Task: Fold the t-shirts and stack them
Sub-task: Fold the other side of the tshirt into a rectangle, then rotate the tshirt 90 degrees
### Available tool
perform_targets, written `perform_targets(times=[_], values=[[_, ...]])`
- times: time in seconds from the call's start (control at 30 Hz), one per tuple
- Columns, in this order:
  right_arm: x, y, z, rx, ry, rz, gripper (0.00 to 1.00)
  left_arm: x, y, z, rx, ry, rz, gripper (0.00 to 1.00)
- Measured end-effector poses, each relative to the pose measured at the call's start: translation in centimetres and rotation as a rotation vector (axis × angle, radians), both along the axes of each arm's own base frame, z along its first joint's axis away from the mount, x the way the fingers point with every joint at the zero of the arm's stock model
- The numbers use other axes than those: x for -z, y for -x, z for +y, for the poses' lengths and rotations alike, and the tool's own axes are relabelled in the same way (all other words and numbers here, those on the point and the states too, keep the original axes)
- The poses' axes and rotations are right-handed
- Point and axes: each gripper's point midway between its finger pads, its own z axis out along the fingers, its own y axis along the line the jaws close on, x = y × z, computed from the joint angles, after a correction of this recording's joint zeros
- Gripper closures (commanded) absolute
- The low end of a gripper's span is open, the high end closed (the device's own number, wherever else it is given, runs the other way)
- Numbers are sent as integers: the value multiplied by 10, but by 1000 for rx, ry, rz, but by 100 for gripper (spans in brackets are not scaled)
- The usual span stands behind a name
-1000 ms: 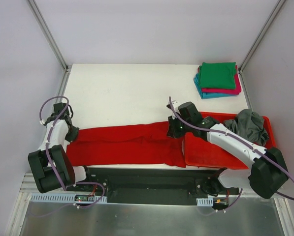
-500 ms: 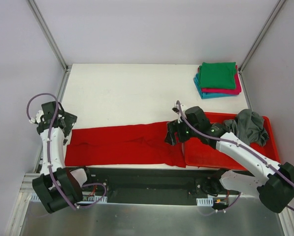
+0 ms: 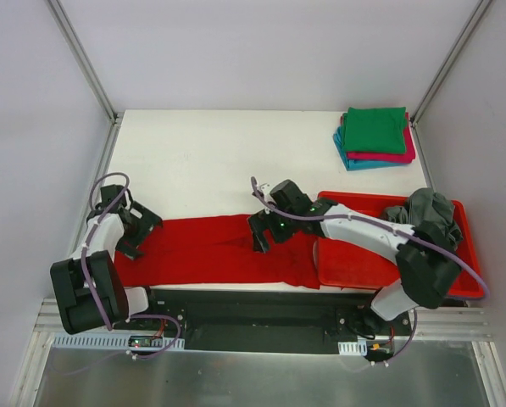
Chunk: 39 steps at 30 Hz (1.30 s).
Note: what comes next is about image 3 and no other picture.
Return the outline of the red t-shirt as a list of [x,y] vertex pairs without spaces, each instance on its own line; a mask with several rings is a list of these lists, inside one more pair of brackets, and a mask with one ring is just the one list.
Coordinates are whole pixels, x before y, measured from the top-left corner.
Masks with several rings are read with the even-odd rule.
[[141,245],[143,256],[116,253],[114,264],[126,287],[181,284],[286,283],[318,289],[315,237],[299,232],[270,250],[253,250],[246,215],[166,220]]

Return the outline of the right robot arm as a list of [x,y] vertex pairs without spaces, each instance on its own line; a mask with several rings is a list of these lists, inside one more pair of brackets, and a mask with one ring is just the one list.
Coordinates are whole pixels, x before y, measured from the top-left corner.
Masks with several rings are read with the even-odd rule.
[[382,288],[363,313],[364,328],[372,334],[382,334],[396,317],[417,307],[438,308],[461,274],[461,259],[429,221],[398,224],[328,198],[313,201],[291,180],[270,187],[252,179],[251,187],[264,206],[247,219],[254,250],[266,253],[271,243],[284,243],[302,232],[349,243],[397,267],[397,280]]

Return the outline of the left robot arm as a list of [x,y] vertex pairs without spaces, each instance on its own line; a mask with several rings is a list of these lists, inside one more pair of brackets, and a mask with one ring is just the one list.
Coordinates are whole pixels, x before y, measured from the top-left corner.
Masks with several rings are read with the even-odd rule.
[[134,201],[121,185],[101,188],[101,201],[86,219],[86,233],[67,259],[52,264],[50,277],[63,328],[70,335],[130,318],[143,330],[153,329],[160,309],[144,287],[126,287],[115,255],[137,260],[141,244],[162,226],[162,219]]

